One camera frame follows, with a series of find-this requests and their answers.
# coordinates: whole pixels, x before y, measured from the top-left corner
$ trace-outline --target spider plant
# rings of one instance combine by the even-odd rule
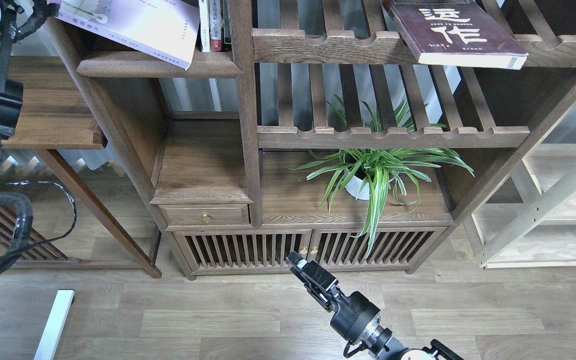
[[[329,101],[326,102],[347,125],[348,121],[346,119],[344,101],[338,95],[334,97],[339,105],[341,105],[341,109],[338,109]],[[366,123],[364,119],[361,120],[362,123],[364,126],[369,126],[373,132],[381,132],[382,124],[379,114],[373,111],[366,101],[361,102],[370,114],[369,123]],[[410,107],[405,100],[402,100],[396,107],[394,115],[398,127],[406,128],[409,132],[415,130],[410,115]],[[443,127],[441,124],[435,124],[435,126]],[[344,189],[352,177],[356,175],[359,175],[359,178],[363,177],[359,192],[365,187],[368,187],[370,198],[368,199],[366,219],[361,233],[359,233],[357,237],[368,235],[366,258],[373,251],[375,237],[377,235],[377,226],[384,207],[386,206],[390,188],[392,188],[392,196],[398,204],[405,207],[414,205],[413,209],[408,212],[403,212],[402,215],[413,212],[419,205],[419,201],[421,200],[419,181],[429,183],[432,179],[416,168],[440,168],[440,164],[448,164],[462,167],[474,176],[473,169],[461,159],[457,152],[449,148],[341,148],[339,151],[324,157],[317,157],[312,151],[310,151],[310,154],[317,158],[317,160],[292,170],[311,169],[336,161],[334,164],[329,164],[306,176],[306,180],[311,180],[324,173],[332,173],[332,177],[320,203],[320,205],[323,205],[329,200],[328,212],[332,209],[332,203],[338,191]],[[399,194],[407,196],[409,193],[405,180],[409,180],[414,185],[418,198],[417,201],[400,201]]]

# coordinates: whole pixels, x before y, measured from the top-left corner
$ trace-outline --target white flower pot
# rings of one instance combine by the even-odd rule
[[[361,189],[363,182],[364,180],[362,178],[352,176],[348,185],[345,186],[345,191],[359,200],[368,200],[370,199],[370,185],[366,184],[366,186]]]

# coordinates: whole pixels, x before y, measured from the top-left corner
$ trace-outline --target slatted cabinet door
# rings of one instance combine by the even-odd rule
[[[174,232],[193,274],[285,272],[290,251],[309,249],[311,230]]]
[[[368,237],[361,229],[314,230],[307,259],[329,271],[407,269],[437,240],[445,227],[380,228],[366,257]]]

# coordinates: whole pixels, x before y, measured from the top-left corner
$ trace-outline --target wooden table leg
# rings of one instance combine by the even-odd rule
[[[63,184],[94,214],[99,222],[108,229],[119,244],[135,259],[142,268],[155,279],[162,277],[162,272],[155,266],[151,258],[139,247],[137,242],[126,232],[119,221],[110,213],[103,203],[95,196],[68,162],[57,150],[34,149],[37,157],[63,182]]]

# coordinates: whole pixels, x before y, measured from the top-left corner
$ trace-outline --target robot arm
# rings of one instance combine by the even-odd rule
[[[359,351],[368,350],[377,360],[463,360],[459,355],[436,339],[431,347],[414,349],[404,346],[393,337],[393,332],[383,328],[380,309],[361,292],[355,291],[346,296],[338,286],[338,280],[330,272],[317,264],[306,261],[296,251],[286,258],[292,265],[290,271],[306,287],[306,291],[327,312],[334,312],[330,326],[347,341],[343,357],[350,358]]]

